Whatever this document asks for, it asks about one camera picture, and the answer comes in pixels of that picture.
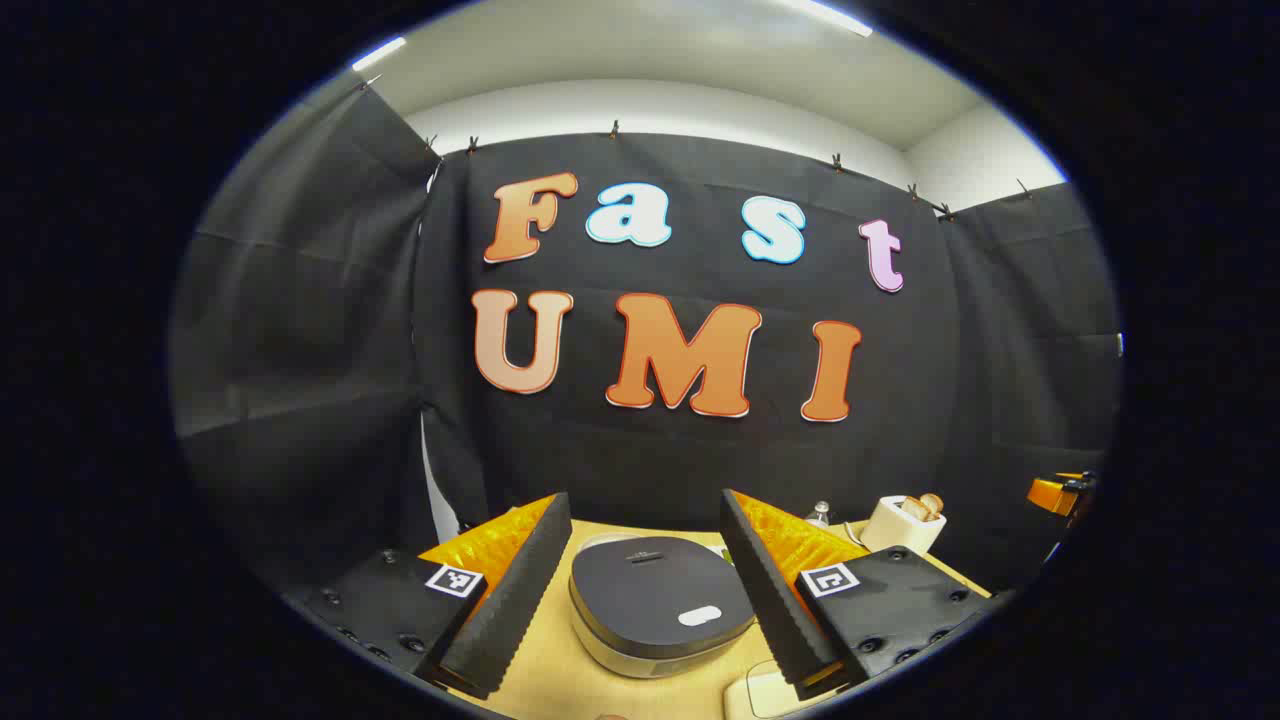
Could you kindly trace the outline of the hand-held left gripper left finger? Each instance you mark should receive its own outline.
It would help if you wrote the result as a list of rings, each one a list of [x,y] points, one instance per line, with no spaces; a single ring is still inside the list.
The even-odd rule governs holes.
[[[486,700],[500,688],[572,533],[549,495],[420,552],[378,550],[289,598],[398,671]]]

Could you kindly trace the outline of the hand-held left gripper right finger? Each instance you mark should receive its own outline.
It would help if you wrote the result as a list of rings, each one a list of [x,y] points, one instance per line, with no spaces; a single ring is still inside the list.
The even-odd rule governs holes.
[[[991,614],[988,597],[905,546],[874,552],[724,489],[719,533],[800,700],[901,675]]]

